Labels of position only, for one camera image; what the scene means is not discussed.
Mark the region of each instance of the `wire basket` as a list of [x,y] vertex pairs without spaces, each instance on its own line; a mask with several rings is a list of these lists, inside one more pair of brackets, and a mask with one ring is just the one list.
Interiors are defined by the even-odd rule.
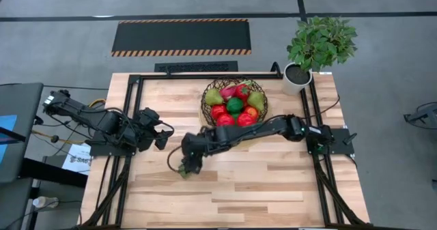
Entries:
[[264,94],[264,110],[259,112],[259,117],[257,121],[263,121],[264,118],[266,117],[267,114],[267,110],[268,110],[268,102],[267,102],[267,97],[266,97],[266,93],[264,93],[264,90],[261,88],[261,86],[259,86],[254,80],[246,78],[246,77],[241,77],[241,76],[226,76],[223,78],[218,78],[216,80],[214,80],[212,83],[210,83],[205,91],[203,91],[202,94],[202,100],[201,100],[201,110],[202,110],[202,114],[205,117],[206,122],[208,123],[208,125],[210,126],[215,126],[216,125],[216,120],[214,120],[214,118],[212,118],[211,116],[211,106],[207,105],[205,103],[205,95],[206,92],[209,89],[218,89],[218,90],[222,90],[224,87],[228,86],[231,83],[241,83],[242,81],[247,81],[247,80],[251,80],[252,81],[252,85],[248,86],[248,88],[251,91],[258,91],[261,92],[262,94]]

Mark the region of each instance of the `concrete floor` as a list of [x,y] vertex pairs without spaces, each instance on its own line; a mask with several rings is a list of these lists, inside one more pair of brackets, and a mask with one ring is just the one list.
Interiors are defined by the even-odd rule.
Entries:
[[[307,12],[436,11],[437,0],[304,0]],[[296,0],[2,0],[0,17],[297,12]],[[251,19],[252,55],[221,57],[110,56],[117,21],[0,23],[0,84],[108,87],[113,72],[151,72],[155,63],[238,60],[241,71],[268,70],[287,62],[285,46],[295,18]],[[353,18],[356,57],[332,67],[372,223],[435,229],[437,136],[406,124],[402,115],[436,101],[437,17]],[[52,89],[44,89],[43,98]],[[105,91],[72,90],[81,102]],[[38,130],[65,137],[63,128]],[[27,157],[56,152],[32,139]],[[42,213],[37,229],[71,227],[77,210]]]

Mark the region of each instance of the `green plant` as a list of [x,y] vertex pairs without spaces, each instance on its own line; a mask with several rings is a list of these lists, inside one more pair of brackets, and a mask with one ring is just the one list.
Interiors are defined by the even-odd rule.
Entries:
[[349,20],[339,18],[310,18],[308,23],[298,21],[296,37],[287,46],[288,59],[300,65],[305,72],[320,71],[325,66],[344,63],[356,51],[352,38],[357,36],[355,28],[348,26]]

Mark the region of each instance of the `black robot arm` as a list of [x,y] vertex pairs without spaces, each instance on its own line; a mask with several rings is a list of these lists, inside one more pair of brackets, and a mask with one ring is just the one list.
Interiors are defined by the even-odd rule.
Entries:
[[77,102],[70,98],[67,90],[52,91],[43,106],[44,112],[52,118],[53,115],[68,116],[79,124],[95,130],[92,139],[85,142],[91,147],[100,147],[100,150],[114,147],[136,150],[138,147],[142,152],[150,147],[153,140],[158,149],[164,149],[167,139],[174,132],[155,131],[155,126],[162,122],[158,113],[149,108],[138,111],[131,119],[117,108],[95,110]]
[[182,175],[199,173],[202,168],[202,158],[226,152],[237,146],[241,141],[280,134],[289,141],[299,142],[308,137],[314,145],[330,145],[334,137],[329,126],[308,126],[295,115],[280,115],[264,123],[247,127],[219,126],[203,127],[199,134],[185,134],[182,139]]

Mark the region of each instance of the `wooden tabletop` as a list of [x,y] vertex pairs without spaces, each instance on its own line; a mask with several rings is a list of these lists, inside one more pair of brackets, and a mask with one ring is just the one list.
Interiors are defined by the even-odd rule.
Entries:
[[[113,75],[106,107],[123,108],[128,76],[128,73]],[[337,100],[334,79],[330,74],[314,74],[314,79],[320,109],[324,110]],[[132,159],[122,227],[323,226],[313,162],[304,141],[293,143],[279,135],[247,141],[231,151],[205,158],[201,173],[187,180],[168,169],[168,153],[180,145],[186,132],[197,133],[201,127],[201,95],[211,81],[144,82],[141,109],[157,111],[161,120],[175,128],[175,134],[165,150],[158,151],[153,146]],[[300,96],[284,95],[281,80],[256,82],[266,92],[271,115],[304,116]],[[130,116],[135,93],[134,87]],[[314,114],[309,91],[307,94]],[[322,117],[333,128],[344,125],[340,103]],[[172,165],[177,167],[181,158],[182,153],[176,152],[171,158]],[[81,208],[84,220],[94,211],[106,159],[99,157],[92,162]],[[368,222],[354,164],[344,155],[333,155],[332,160],[340,195],[359,218]],[[110,171],[111,166],[101,198],[106,195]],[[332,199],[327,191],[326,194],[331,221],[335,222]],[[118,196],[113,202],[110,222],[115,220]]]

